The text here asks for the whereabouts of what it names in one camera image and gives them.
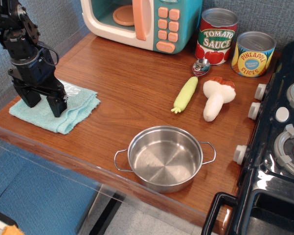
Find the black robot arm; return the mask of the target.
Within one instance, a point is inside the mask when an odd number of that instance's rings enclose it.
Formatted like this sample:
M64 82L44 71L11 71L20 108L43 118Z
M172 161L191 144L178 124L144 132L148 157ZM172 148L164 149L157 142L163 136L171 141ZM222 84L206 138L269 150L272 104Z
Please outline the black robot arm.
M38 26L17 0L0 0L0 44L14 65L8 71L13 86L25 104L33 108L44 95L53 115L60 117L67 108L68 95L55 77L58 59L54 49L39 40Z

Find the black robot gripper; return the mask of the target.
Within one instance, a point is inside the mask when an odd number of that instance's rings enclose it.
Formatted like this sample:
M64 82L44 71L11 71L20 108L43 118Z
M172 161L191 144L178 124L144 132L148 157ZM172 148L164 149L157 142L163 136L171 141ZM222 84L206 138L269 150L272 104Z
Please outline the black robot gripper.
M34 56L29 59L11 60L15 68L10 69L8 74L16 92L28 107L35 107L41 101L40 95L44 95L54 116L59 118L67 109L68 95L64 85L54 75L56 63L51 51L41 47L35 49Z

